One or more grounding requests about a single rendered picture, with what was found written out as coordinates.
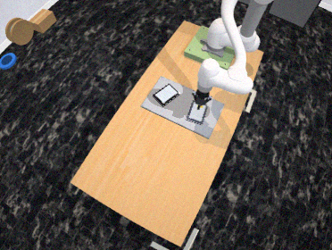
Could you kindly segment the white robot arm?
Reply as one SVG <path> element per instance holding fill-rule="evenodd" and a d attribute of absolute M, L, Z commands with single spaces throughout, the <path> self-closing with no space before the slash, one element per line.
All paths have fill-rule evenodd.
<path fill-rule="evenodd" d="M 216 87 L 245 95 L 252 90 L 253 81 L 247 77 L 245 70 L 245 52 L 251 53 L 258 49 L 260 39 L 255 30 L 267 5 L 272 1 L 274 0 L 251 0 L 243 23 L 237 28 L 233 15 L 237 0 L 222 0 L 221 18 L 213 21 L 209 27 L 207 42 L 203 38 L 200 40 L 204 44 L 202 51 L 223 57 L 226 47 L 229 46 L 234 48 L 236 60 L 227 71 L 220 68 L 214 59 L 204 60 L 198 71 L 199 91 L 208 93 L 212 87 Z"/>

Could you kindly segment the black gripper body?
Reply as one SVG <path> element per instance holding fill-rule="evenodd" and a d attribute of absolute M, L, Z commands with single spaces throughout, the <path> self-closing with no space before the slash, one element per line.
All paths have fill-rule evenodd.
<path fill-rule="evenodd" d="M 200 91 L 198 91 L 198 89 L 195 92 L 198 96 L 205 96 L 205 98 L 209 97 L 210 92 L 209 93 L 201 93 Z"/>

